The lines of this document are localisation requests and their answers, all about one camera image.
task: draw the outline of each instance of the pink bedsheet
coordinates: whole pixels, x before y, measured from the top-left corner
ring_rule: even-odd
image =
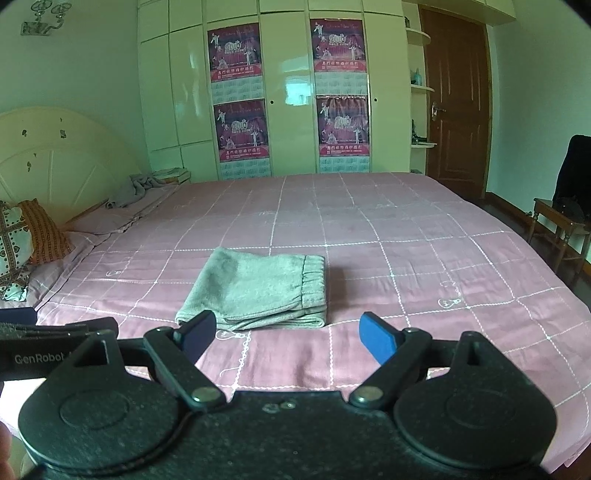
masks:
[[[358,338],[359,316],[371,310],[434,338],[477,330],[493,341],[556,407],[548,469],[588,444],[589,309],[515,232],[420,175],[182,186],[96,247],[41,308],[41,322],[113,316],[122,337],[172,325],[220,245],[324,255],[328,267],[328,327],[218,332],[198,365],[228,396],[238,389],[349,394],[378,366]]]

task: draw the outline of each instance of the bed headboard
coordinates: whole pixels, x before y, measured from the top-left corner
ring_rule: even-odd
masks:
[[[70,110],[0,115],[0,199],[37,198],[58,224],[107,199],[139,173],[133,153],[102,125]]]

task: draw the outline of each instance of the green wall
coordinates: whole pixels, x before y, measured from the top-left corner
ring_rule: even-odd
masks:
[[[570,138],[591,135],[591,28],[562,0],[515,0],[492,30],[498,127],[488,188],[520,209],[552,198]]]
[[[149,170],[137,1],[73,1],[62,29],[50,37],[23,37],[21,23],[35,18],[32,3],[15,0],[0,14],[0,113],[27,106],[74,110],[117,133]],[[44,21],[54,20],[45,13]]]

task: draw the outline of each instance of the door handle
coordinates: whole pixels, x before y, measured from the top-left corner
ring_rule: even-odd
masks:
[[[437,120],[437,114],[439,112],[447,112],[447,110],[445,110],[444,108],[441,108],[438,106],[437,102],[433,102],[433,104],[431,105],[431,120],[435,121]]]

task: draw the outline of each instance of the orange striped pillow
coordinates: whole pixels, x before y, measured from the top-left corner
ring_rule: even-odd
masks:
[[[60,232],[37,199],[25,200],[18,206],[22,209],[22,214],[33,236],[34,251],[31,265],[43,265],[61,260],[72,251],[64,233]]]

